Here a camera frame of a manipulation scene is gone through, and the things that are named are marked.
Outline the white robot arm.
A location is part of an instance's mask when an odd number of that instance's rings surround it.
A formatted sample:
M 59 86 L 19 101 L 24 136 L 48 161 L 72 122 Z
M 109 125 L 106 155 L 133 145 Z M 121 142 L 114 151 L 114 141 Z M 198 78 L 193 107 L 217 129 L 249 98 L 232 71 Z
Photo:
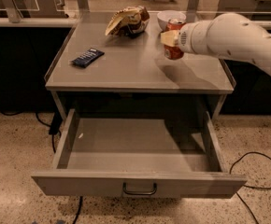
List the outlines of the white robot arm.
M 251 63 L 271 76 L 271 34 L 236 13 L 163 32 L 161 43 L 186 53 Z

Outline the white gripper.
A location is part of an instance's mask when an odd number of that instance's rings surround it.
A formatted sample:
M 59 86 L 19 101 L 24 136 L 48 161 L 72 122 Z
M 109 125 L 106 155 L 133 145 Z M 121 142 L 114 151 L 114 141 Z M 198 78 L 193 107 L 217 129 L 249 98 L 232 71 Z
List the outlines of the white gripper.
M 192 54 L 210 54 L 207 44 L 207 31 L 211 21 L 186 23 L 180 30 L 169 30 L 161 33 L 161 43 L 178 46 L 183 52 Z

